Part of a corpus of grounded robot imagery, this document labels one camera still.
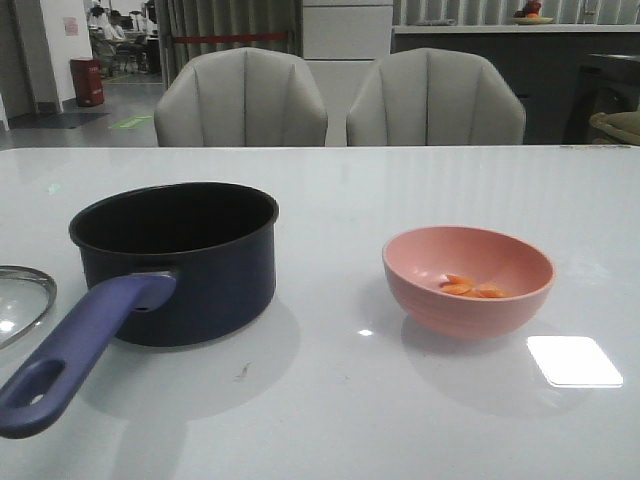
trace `floor mat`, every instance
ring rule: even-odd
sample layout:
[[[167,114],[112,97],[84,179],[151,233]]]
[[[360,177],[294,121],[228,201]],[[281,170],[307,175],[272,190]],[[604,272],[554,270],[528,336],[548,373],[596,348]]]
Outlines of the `floor mat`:
[[[108,113],[56,113],[51,115],[21,115],[9,120],[11,128],[72,129],[92,122]]]

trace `orange food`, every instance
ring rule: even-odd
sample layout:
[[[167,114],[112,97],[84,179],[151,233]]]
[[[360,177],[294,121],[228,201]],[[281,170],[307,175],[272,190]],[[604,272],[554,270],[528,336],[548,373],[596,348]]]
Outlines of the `orange food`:
[[[506,298],[507,292],[493,283],[482,283],[475,286],[473,280],[462,275],[447,273],[448,282],[440,285],[440,291],[451,295],[462,295],[471,298]]]

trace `red trash can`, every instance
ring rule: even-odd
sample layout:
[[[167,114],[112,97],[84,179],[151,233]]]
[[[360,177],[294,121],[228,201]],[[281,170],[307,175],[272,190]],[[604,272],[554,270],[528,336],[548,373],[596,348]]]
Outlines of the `red trash can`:
[[[100,62],[95,58],[72,58],[71,76],[80,107],[93,107],[104,103]]]

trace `plate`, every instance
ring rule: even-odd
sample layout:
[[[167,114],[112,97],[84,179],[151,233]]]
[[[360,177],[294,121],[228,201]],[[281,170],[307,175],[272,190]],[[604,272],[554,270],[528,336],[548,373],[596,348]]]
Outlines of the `plate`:
[[[553,17],[513,17],[512,20],[518,25],[544,25],[553,22]]]

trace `floor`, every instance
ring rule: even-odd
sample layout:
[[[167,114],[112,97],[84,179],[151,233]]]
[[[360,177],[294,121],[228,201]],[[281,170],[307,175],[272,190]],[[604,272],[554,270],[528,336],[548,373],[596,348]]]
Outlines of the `floor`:
[[[160,74],[129,73],[103,79],[104,103],[72,106],[63,115],[35,115],[0,128],[0,150],[20,147],[157,146],[153,111],[164,92]]]

